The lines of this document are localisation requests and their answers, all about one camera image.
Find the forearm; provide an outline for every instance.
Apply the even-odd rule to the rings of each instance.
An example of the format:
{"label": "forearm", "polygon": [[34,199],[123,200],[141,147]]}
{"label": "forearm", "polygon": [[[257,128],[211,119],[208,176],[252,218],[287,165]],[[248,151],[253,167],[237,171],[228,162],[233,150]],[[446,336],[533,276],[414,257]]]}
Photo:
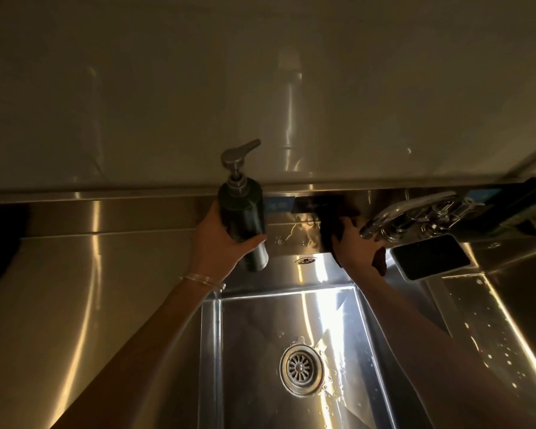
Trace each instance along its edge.
{"label": "forearm", "polygon": [[351,275],[435,427],[536,427],[481,360],[430,323],[377,271]]}
{"label": "forearm", "polygon": [[152,375],[209,291],[200,283],[181,281],[54,428],[119,428],[130,424]]}

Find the silver bangle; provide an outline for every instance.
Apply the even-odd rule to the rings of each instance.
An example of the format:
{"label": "silver bangle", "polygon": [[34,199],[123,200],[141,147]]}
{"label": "silver bangle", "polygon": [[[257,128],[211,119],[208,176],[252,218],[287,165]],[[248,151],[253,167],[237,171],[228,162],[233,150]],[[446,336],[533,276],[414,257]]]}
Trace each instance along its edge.
{"label": "silver bangle", "polygon": [[210,277],[201,276],[199,274],[192,274],[190,272],[186,273],[184,276],[180,277],[180,279],[181,280],[186,279],[186,280],[196,281],[197,283],[207,285],[208,287],[212,288],[213,290],[215,290],[217,292],[222,292],[226,287],[226,284],[224,284],[222,282],[216,283]]}

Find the pump nozzle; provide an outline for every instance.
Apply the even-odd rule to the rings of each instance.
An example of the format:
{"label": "pump nozzle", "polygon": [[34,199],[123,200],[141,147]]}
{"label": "pump nozzle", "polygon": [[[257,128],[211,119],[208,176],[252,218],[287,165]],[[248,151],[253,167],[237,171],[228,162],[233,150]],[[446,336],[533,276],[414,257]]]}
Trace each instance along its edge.
{"label": "pump nozzle", "polygon": [[230,177],[233,180],[236,181],[240,179],[240,168],[244,165],[244,158],[246,157],[246,154],[260,146],[260,143],[260,139],[257,138],[256,140],[249,141],[242,146],[226,149],[224,152],[222,152],[222,165],[225,169],[230,171]]}
{"label": "pump nozzle", "polygon": [[246,176],[240,172],[240,168],[244,165],[244,158],[246,157],[246,154],[260,146],[260,143],[260,139],[257,138],[256,140],[249,141],[242,146],[226,149],[224,152],[222,152],[222,166],[230,171],[227,185],[229,186],[229,192],[231,195],[235,197],[243,197],[244,195],[248,194]]}

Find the drain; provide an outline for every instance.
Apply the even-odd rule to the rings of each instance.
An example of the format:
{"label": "drain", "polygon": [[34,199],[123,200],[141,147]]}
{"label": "drain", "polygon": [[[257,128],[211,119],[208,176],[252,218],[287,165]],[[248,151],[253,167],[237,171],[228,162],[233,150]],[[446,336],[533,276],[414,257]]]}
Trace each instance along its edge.
{"label": "drain", "polygon": [[319,389],[322,381],[322,361],[309,346],[294,345],[286,349],[280,361],[284,386],[293,394],[307,396]]}

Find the black phone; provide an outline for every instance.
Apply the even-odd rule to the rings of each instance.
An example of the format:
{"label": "black phone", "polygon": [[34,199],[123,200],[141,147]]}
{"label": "black phone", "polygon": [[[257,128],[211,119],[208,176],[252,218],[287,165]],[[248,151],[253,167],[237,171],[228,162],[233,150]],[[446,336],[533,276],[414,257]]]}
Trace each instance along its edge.
{"label": "black phone", "polygon": [[457,240],[450,234],[391,249],[401,274],[410,280],[453,271],[471,264]]}

